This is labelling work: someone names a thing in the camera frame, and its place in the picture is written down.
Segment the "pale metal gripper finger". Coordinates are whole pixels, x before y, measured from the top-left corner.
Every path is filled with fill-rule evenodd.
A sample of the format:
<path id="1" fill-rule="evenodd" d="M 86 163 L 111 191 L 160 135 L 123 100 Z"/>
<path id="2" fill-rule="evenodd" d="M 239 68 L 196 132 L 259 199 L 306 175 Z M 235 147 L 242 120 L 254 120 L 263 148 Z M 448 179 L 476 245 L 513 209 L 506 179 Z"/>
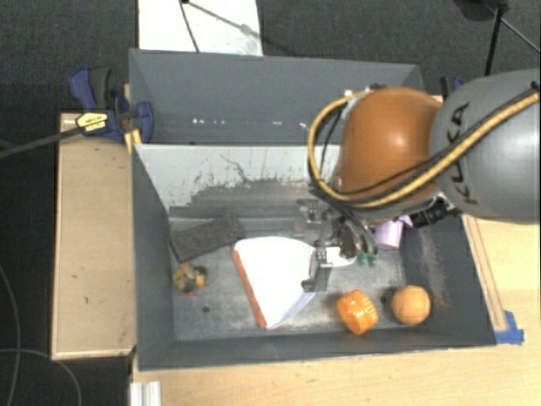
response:
<path id="1" fill-rule="evenodd" d="M 295 230 L 305 231 L 320 227 L 323 219 L 323 205 L 316 199 L 298 199 L 296 202 Z"/>
<path id="2" fill-rule="evenodd" d="M 305 293 L 324 292 L 330 280 L 333 265 L 325 248 L 316 248 L 309 264 L 309 277 L 301 282 Z"/>

